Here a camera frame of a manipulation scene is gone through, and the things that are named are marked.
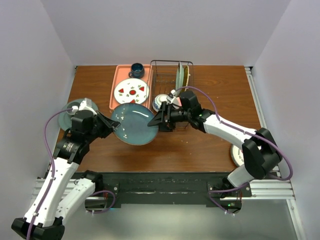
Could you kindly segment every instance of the dark blue cup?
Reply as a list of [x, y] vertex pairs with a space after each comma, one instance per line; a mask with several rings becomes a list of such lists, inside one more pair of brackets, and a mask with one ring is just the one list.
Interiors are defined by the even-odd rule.
[[129, 78], [142, 79], [145, 75], [145, 68], [141, 63], [134, 63], [129, 72]]

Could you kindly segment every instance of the blue and white bowl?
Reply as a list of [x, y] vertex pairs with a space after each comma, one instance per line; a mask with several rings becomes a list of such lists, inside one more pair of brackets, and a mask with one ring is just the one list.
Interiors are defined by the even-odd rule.
[[152, 102], [152, 107], [153, 109], [158, 112], [160, 107], [161, 107], [161, 103], [167, 101], [167, 94], [159, 94], [158, 96], [156, 96]]

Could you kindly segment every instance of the blue ceramic plate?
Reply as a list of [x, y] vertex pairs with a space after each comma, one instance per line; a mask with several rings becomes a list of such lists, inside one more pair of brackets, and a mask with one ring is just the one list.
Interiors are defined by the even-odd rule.
[[136, 103], [124, 103], [117, 106], [111, 119], [120, 122], [114, 134], [130, 145], [150, 143], [159, 131], [158, 126], [147, 126], [154, 114], [145, 106]]

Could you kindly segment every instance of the green plate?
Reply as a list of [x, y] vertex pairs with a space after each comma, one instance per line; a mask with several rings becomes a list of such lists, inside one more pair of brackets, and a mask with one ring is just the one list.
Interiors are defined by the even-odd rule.
[[[80, 104], [82, 101], [84, 100], [84, 98], [80, 98], [71, 102], [68, 102], [61, 110], [65, 110], [67, 109], [67, 106], [71, 103], [78, 103]], [[92, 101], [92, 108], [95, 111], [98, 111], [98, 106]], [[69, 128], [71, 128], [71, 115], [69, 115], [66, 111], [62, 112], [59, 114], [59, 118], [58, 118], [58, 122], [59, 122], [59, 126], [60, 128], [65, 131]]]
[[179, 67], [176, 72], [176, 79], [175, 79], [175, 89], [179, 89], [184, 84], [184, 67], [181, 62], [179, 62]]

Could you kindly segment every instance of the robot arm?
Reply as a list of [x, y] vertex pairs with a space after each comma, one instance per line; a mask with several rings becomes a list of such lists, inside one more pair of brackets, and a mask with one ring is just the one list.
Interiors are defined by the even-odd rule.
[[[61, 141], [56, 145], [53, 153], [55, 174], [45, 179], [44, 184], [27, 213], [22, 218], [16, 218], [11, 228], [22, 238], [26, 238], [27, 231], [35, 217], [31, 239], [59, 240], [64, 234], [68, 218], [77, 210], [87, 197], [103, 189], [102, 175], [86, 171], [73, 190], [63, 199], [65, 188], [78, 169], [84, 156], [89, 152], [89, 145], [97, 138], [106, 138], [120, 125], [91, 107], [91, 100], [85, 98], [79, 108], [72, 109], [71, 128], [66, 130]], [[36, 211], [41, 199], [41, 207]]]
[[222, 189], [233, 189], [254, 179], [263, 179], [281, 161], [281, 156], [272, 146], [254, 137], [259, 135], [276, 144], [269, 130], [246, 128], [225, 120], [221, 116], [218, 119], [214, 111], [203, 109], [196, 95], [189, 90], [180, 94], [181, 107], [177, 109], [174, 94], [175, 91], [172, 91], [167, 102], [162, 103], [159, 112], [148, 126], [158, 125], [160, 131], [169, 132], [175, 128], [176, 122], [188, 121], [193, 128], [219, 136], [240, 148], [243, 152], [244, 164], [233, 170], [223, 180]]

